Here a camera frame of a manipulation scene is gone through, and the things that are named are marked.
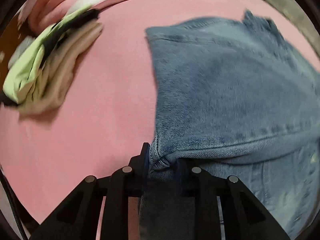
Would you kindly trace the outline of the pink folded quilt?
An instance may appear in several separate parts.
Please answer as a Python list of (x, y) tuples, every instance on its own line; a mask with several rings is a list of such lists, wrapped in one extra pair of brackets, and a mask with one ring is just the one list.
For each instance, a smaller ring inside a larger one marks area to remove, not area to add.
[(27, 22), (29, 29), (40, 34), (61, 20), (77, 0), (30, 0), (18, 15), (18, 26)]

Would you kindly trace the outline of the blue denim jacket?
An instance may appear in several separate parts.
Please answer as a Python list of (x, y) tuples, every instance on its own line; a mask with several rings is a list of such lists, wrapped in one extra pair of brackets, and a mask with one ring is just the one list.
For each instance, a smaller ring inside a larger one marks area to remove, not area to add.
[(197, 18), (151, 27), (155, 137), (142, 239), (191, 239), (191, 201), (174, 197), (173, 165), (237, 176), (291, 239), (319, 211), (319, 73), (274, 22)]

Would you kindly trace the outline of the grey folded garment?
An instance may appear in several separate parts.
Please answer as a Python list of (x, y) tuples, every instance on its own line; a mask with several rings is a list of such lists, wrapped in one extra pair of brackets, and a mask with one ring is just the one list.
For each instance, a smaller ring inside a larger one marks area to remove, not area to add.
[(24, 53), (24, 51), (33, 43), (35, 38), (31, 36), (27, 36), (16, 48), (14, 53), (12, 54), (9, 62), (8, 62), (8, 69), (10, 69), (15, 62), (19, 59), (19, 57)]

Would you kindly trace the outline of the beige folded garment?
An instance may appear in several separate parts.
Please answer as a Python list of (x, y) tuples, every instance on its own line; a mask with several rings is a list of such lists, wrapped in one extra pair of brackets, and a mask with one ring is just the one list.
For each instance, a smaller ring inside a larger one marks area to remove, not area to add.
[(101, 23), (90, 21), (71, 32), (49, 55), (25, 101), (18, 107), (21, 116), (39, 115), (62, 105), (73, 81), (76, 59), (95, 42), (102, 30)]

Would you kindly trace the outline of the pink fleece bed blanket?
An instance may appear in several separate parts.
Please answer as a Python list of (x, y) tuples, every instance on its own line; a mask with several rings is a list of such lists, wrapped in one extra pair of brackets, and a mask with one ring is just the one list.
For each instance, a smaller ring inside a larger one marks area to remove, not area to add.
[(129, 0), (104, 10), (104, 29), (76, 64), (59, 109), (33, 118), (1, 108), (1, 166), (39, 223), (87, 175), (105, 177), (153, 140), (156, 87), (145, 29), (202, 16), (271, 18), (315, 67), (319, 58), (298, 29), (263, 0)]

